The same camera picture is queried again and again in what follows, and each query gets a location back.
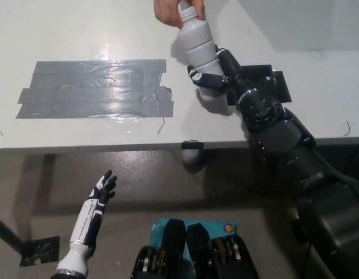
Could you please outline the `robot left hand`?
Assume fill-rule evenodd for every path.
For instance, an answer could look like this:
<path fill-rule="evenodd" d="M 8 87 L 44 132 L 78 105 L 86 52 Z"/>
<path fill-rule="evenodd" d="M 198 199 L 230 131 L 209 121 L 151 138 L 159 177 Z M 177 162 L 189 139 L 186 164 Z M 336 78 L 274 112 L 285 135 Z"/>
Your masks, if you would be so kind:
<path fill-rule="evenodd" d="M 97 235 L 108 201 L 114 197 L 117 176 L 108 170 L 83 203 L 69 241 L 69 252 L 58 263 L 52 278 L 87 278 L 88 260 L 96 248 Z"/>

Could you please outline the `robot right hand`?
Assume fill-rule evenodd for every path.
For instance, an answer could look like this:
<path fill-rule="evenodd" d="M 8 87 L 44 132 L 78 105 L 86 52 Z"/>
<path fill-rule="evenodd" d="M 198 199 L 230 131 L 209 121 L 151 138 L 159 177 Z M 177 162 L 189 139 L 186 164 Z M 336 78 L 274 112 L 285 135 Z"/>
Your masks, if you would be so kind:
<path fill-rule="evenodd" d="M 228 49 L 216 45 L 215 50 L 223 74 L 203 73 L 188 66 L 193 84 L 230 97 L 250 132 L 258 133 L 280 120 L 283 107 L 272 67 L 242 66 Z"/>

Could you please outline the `person bare hand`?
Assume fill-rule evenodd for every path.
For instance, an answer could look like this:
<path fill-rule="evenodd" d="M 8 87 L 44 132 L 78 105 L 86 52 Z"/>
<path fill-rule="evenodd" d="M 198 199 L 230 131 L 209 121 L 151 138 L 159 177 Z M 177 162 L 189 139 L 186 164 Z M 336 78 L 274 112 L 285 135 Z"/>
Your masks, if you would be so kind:
<path fill-rule="evenodd" d="M 161 23 L 177 27 L 178 29 L 183 28 L 183 20 L 180 17 L 179 12 L 180 1 L 176 0 L 154 0 L 154 15 L 157 20 Z M 195 7 L 197 17 L 200 20 L 204 19 L 205 5 L 203 0 L 192 0 L 187 1 L 190 6 Z"/>

